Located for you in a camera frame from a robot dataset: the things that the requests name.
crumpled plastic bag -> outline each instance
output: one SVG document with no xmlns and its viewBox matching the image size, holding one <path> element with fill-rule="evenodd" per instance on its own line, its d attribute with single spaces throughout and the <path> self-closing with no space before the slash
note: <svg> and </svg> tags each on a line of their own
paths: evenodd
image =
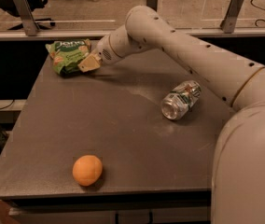
<svg viewBox="0 0 265 224">
<path fill-rule="evenodd" d="M 91 51 L 89 39 L 55 41 L 47 44 L 46 48 L 53 59 L 53 69 L 61 76 L 79 71 L 77 67 Z"/>
</svg>

can lid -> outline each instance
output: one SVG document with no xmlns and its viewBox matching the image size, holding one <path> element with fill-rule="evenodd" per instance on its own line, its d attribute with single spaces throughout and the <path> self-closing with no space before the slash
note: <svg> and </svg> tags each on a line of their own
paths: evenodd
<svg viewBox="0 0 265 224">
<path fill-rule="evenodd" d="M 185 112 L 182 112 L 181 108 L 171 100 L 163 100 L 161 102 L 161 112 L 167 118 L 171 120 L 179 120 Z"/>
</svg>

silver can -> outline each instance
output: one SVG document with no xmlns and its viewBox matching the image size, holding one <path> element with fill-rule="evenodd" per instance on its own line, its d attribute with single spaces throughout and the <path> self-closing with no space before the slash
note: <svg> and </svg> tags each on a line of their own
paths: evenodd
<svg viewBox="0 0 265 224">
<path fill-rule="evenodd" d="M 161 112 L 167 119 L 179 120 L 195 105 L 200 95 L 198 82 L 184 81 L 161 101 Z"/>
</svg>

metal post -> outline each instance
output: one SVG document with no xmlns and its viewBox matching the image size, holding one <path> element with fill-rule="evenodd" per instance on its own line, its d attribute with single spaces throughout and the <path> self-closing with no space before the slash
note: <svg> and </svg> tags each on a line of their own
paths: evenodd
<svg viewBox="0 0 265 224">
<path fill-rule="evenodd" d="M 37 35 L 39 31 L 38 24 L 35 22 L 27 0 L 13 0 L 23 25 L 24 32 L 27 35 Z"/>
<path fill-rule="evenodd" d="M 242 8 L 244 0 L 231 0 L 224 21 L 220 24 L 220 28 L 225 34 L 232 34 L 235 29 L 238 14 Z"/>
</svg>

white robotic arm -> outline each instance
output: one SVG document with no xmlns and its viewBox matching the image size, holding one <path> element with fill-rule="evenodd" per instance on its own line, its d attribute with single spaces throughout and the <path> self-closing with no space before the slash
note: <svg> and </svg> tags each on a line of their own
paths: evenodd
<svg viewBox="0 0 265 224">
<path fill-rule="evenodd" d="M 104 63 L 158 48 L 239 111 L 216 144 L 212 183 L 214 224 L 265 223 L 265 66 L 183 34 L 149 7 L 134 7 L 125 26 L 96 48 Z"/>
</svg>

